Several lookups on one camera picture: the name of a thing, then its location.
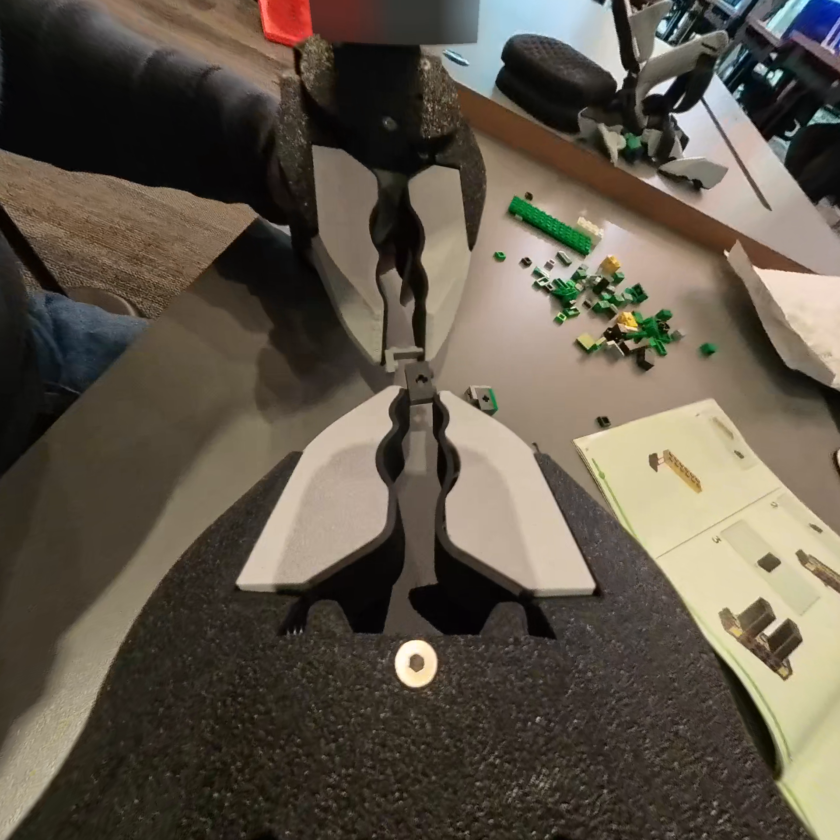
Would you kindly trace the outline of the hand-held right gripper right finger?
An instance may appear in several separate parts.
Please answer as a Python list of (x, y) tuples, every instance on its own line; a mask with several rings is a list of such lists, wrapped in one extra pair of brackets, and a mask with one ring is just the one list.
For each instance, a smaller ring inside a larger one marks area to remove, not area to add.
[(531, 446), (452, 392), (437, 397), (440, 452), (456, 467), (442, 498), (447, 551), (514, 595), (593, 595), (595, 580)]

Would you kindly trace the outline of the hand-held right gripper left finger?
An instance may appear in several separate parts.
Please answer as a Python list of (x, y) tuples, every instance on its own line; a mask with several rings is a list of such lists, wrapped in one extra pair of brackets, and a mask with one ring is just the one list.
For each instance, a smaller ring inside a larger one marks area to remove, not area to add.
[(385, 530), (389, 490), (377, 450), (404, 395), (386, 387), (303, 450), (236, 580), (239, 589), (308, 589)]

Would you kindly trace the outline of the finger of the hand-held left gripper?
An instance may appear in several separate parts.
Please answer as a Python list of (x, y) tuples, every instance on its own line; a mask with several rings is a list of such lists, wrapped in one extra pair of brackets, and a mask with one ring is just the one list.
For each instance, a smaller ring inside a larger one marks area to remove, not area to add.
[(386, 205), (399, 198), (401, 176), (370, 170), (339, 148), (315, 144), (311, 155), (318, 216), (311, 262), (358, 349), (373, 364), (397, 366), (385, 346), (387, 306), (371, 222), (381, 197)]
[(433, 165), (407, 184), (410, 210), (422, 232), (405, 272), (415, 276), (418, 266), (425, 274), (427, 292), (420, 302), (417, 284), (402, 280), (401, 303), (414, 300), (413, 315), (424, 314), (421, 328), (413, 327), (415, 345), (424, 358), (435, 358), (453, 327), (469, 274), (470, 249), (460, 173)]

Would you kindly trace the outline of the person's left forearm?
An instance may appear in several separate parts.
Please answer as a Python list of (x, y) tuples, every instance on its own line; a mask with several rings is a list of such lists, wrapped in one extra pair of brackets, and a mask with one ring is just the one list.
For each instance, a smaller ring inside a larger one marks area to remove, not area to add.
[(2, 2), (2, 150), (291, 226), (280, 100), (84, 2)]

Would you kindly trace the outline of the desk with wooden edge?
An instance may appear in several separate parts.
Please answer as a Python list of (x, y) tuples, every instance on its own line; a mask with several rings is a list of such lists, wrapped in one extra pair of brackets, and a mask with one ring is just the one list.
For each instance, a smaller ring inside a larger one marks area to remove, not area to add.
[(679, 116), (690, 155), (728, 168), (708, 191), (669, 180), (645, 164), (614, 166), (588, 145), (536, 122), (496, 86), (512, 35), (549, 35), (609, 70), (624, 72), (613, 18), (594, 2), (482, 2), (478, 41), (455, 45), (468, 66), (450, 64), (472, 127), (596, 194), (710, 249), (736, 240), (766, 269), (838, 276), (838, 237), (808, 201), (760, 132), (714, 76), (700, 104)]

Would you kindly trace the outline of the long green toy plate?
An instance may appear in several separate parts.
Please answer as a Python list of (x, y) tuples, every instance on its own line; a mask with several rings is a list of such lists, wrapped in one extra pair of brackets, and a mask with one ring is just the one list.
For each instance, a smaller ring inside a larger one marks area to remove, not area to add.
[(508, 213), (534, 230), (549, 236), (555, 242), (572, 249), (582, 256), (593, 250), (592, 237), (578, 227), (570, 226), (531, 204), (525, 198), (513, 196)]

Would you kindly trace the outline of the red object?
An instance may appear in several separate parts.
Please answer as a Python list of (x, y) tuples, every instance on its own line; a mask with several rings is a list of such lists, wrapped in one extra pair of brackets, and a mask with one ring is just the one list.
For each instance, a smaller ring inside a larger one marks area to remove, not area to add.
[(257, 2), (264, 36), (269, 42), (293, 47), (313, 34), (310, 2)]

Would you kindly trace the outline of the black oval zip case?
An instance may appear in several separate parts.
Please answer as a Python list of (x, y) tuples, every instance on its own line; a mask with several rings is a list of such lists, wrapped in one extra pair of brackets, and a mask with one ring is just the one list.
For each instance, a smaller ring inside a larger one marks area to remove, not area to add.
[(535, 77), (524, 70), (503, 66), (496, 79), (499, 91), (529, 116), (567, 134), (578, 134), (580, 113), (609, 102), (616, 94), (614, 77), (597, 72), (560, 73)]
[(514, 77), (544, 92), (576, 99), (609, 99), (617, 91), (613, 75), (561, 40), (546, 35), (513, 35), (502, 48), (502, 65)]

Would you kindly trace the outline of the pile of green toy bricks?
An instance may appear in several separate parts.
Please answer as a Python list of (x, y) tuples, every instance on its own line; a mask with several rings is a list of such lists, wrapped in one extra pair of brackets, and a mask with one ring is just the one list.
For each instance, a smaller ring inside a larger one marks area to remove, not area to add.
[[(609, 361), (628, 361), (642, 373), (654, 369), (664, 359), (672, 344), (685, 334), (672, 323), (668, 308), (654, 313), (643, 312), (648, 301), (645, 287), (627, 285), (621, 263), (614, 256), (605, 257), (595, 268), (585, 263), (572, 266), (564, 252), (553, 259), (529, 268), (532, 287), (542, 292), (554, 305), (552, 321), (557, 326), (583, 324), (591, 318), (590, 328), (574, 336), (573, 346), (585, 356), (601, 355)], [(589, 333), (598, 339), (594, 352), (585, 353), (575, 339)]]

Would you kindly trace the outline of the pale green instruction booklet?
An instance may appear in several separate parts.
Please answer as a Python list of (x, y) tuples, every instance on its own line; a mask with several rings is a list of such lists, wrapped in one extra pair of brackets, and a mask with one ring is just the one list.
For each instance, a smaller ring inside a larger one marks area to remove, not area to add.
[(838, 838), (838, 534), (713, 400), (574, 446), (756, 706), (794, 812)]

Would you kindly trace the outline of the person's blue jeans leg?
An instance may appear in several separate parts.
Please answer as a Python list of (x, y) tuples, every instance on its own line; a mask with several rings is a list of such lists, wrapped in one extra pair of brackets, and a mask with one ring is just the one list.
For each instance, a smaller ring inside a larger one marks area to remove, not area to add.
[(54, 292), (28, 293), (40, 380), (51, 396), (84, 393), (149, 326)]

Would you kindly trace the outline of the idle white black pistol-grip tool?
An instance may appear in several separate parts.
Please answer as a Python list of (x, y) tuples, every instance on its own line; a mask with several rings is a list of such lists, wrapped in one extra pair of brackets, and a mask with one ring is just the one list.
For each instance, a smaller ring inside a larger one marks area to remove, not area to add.
[(618, 52), (625, 76), (621, 86), (603, 102), (585, 107), (578, 115), (579, 138), (617, 166), (624, 159), (640, 161), (646, 154), (641, 74), (655, 47), (656, 29), (669, 11), (670, 2), (638, 6), (635, 2), (612, 2)]
[(717, 186), (727, 166), (703, 156), (687, 156), (688, 136), (677, 117), (704, 97), (729, 37), (721, 30), (695, 37), (649, 58), (636, 83), (636, 116), (648, 159), (661, 175), (697, 190)]

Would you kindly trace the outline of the dark metal bar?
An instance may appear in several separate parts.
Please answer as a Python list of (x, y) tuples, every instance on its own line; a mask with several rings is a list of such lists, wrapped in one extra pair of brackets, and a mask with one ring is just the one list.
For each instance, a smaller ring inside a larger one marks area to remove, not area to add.
[(67, 298), (65, 289), (16, 225), (3, 204), (1, 204), (1, 231), (16, 257), (37, 281), (41, 289)]

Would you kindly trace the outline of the person's black ribbed garment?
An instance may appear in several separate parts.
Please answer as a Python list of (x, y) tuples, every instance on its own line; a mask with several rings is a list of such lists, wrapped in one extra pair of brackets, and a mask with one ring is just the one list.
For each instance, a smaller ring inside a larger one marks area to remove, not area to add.
[(1, 237), (1, 471), (31, 445), (43, 386), (16, 255)]

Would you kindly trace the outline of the black office chair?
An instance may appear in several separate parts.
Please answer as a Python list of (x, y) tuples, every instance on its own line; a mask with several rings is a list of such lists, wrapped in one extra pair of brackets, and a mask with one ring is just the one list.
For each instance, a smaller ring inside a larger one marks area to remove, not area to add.
[(839, 198), (839, 123), (816, 122), (791, 141), (784, 167), (813, 204)]

